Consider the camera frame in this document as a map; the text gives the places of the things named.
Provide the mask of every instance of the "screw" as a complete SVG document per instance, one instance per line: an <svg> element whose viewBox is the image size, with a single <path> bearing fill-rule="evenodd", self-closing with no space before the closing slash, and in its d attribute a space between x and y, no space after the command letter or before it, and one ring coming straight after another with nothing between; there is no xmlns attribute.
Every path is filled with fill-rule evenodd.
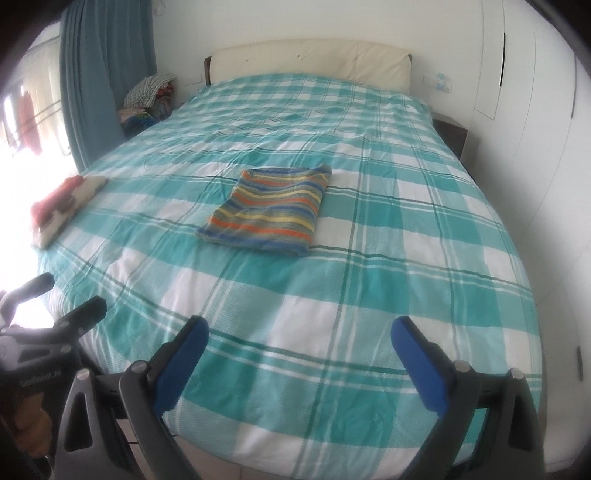
<svg viewBox="0 0 591 480"><path fill-rule="evenodd" d="M90 370L83 368L76 374L78 380L86 380L90 376Z"/></svg>
<svg viewBox="0 0 591 480"><path fill-rule="evenodd" d="M525 377L525 374L519 370L518 368L512 368L511 369L511 376L513 378L515 378L516 380L521 380L522 378Z"/></svg>
<svg viewBox="0 0 591 480"><path fill-rule="evenodd" d="M143 360L137 360L131 364L131 371L136 374L142 374L148 368L148 363Z"/></svg>
<svg viewBox="0 0 591 480"><path fill-rule="evenodd" d="M458 372L466 373L470 371L470 364L464 360L456 360L453 366Z"/></svg>

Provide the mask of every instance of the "pile of clothes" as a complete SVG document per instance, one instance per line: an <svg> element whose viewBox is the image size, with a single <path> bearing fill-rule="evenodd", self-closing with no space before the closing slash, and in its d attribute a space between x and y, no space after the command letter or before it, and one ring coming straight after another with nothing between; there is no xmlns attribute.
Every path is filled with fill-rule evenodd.
<svg viewBox="0 0 591 480"><path fill-rule="evenodd" d="M49 247L64 231L70 220L83 209L107 183L106 177L81 175L65 179L40 202L31 206L33 246Z"/></svg>
<svg viewBox="0 0 591 480"><path fill-rule="evenodd" d="M129 139L172 113L175 75L157 73L144 78L126 95L118 111L121 126Z"/></svg>

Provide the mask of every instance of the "bed frame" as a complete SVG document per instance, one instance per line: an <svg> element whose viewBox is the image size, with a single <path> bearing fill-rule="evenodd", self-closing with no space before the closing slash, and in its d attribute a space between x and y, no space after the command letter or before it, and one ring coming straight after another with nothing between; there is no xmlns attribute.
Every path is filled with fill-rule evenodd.
<svg viewBox="0 0 591 480"><path fill-rule="evenodd" d="M267 73L307 73L410 93L412 56L407 50L357 40L269 40L224 48L204 61L209 86Z"/></svg>
<svg viewBox="0 0 591 480"><path fill-rule="evenodd" d="M408 54L408 58L409 58L410 63L412 65L413 64L413 54L412 53L409 53ZM203 62L203 67L205 69L205 85L208 86L208 87L212 85L211 77L210 77L210 74L209 74L209 69L210 69L211 64L212 64L212 56L210 55Z"/></svg>

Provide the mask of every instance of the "blue clamp pad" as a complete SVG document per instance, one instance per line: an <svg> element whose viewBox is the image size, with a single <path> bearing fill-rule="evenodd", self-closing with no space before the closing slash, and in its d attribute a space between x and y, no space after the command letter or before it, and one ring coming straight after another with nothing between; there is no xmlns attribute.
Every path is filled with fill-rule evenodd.
<svg viewBox="0 0 591 480"><path fill-rule="evenodd" d="M449 406L446 383L426 352L428 342L425 337L417 329L422 337L418 338L407 322L416 328L409 317L394 320L390 330L392 346L413 381L425 408L436 412L441 418Z"/></svg>
<svg viewBox="0 0 591 480"><path fill-rule="evenodd" d="M208 340L209 326L200 317L154 383L152 410L157 417L160 418L177 404Z"/></svg>

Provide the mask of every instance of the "white wardrobe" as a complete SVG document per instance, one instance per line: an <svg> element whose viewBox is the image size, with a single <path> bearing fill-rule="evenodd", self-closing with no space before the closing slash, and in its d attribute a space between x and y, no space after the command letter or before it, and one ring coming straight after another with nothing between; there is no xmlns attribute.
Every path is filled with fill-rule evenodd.
<svg viewBox="0 0 591 480"><path fill-rule="evenodd" d="M591 80L525 0L482 1L482 68L461 160L505 222L534 292L553 471L591 435Z"/></svg>

